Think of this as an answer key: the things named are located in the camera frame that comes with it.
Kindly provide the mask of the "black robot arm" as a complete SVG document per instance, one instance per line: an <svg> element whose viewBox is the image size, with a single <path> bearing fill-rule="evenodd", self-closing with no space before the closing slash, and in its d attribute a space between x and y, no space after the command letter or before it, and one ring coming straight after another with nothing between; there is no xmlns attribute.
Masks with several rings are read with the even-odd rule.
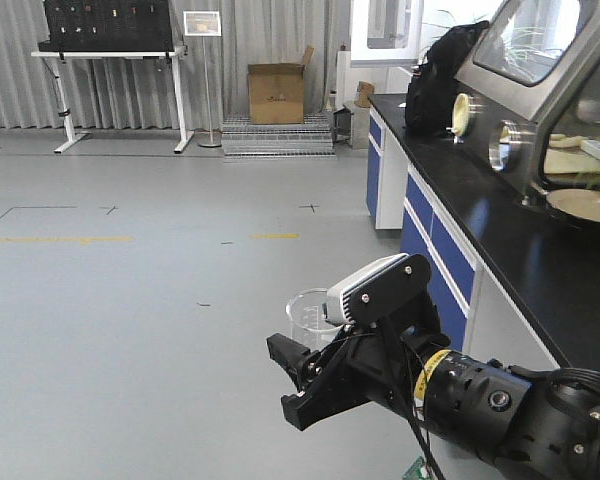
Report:
<svg viewBox="0 0 600 480"><path fill-rule="evenodd" d="M508 479L600 479L600 372L483 363L449 346L427 293L341 329L313 351L275 334L270 357L296 386L281 400L298 429L369 402Z"/></svg>

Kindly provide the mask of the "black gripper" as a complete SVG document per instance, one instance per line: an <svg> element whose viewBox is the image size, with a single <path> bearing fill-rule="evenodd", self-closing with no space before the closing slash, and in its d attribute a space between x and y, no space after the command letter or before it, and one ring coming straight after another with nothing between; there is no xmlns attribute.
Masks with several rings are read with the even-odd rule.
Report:
<svg viewBox="0 0 600 480"><path fill-rule="evenodd" d="M270 358L304 391L281 397L285 420L300 431L368 402L413 405L427 361L450 344L427 290L369 326L339 327L321 350L280 333L266 339Z"/></svg>

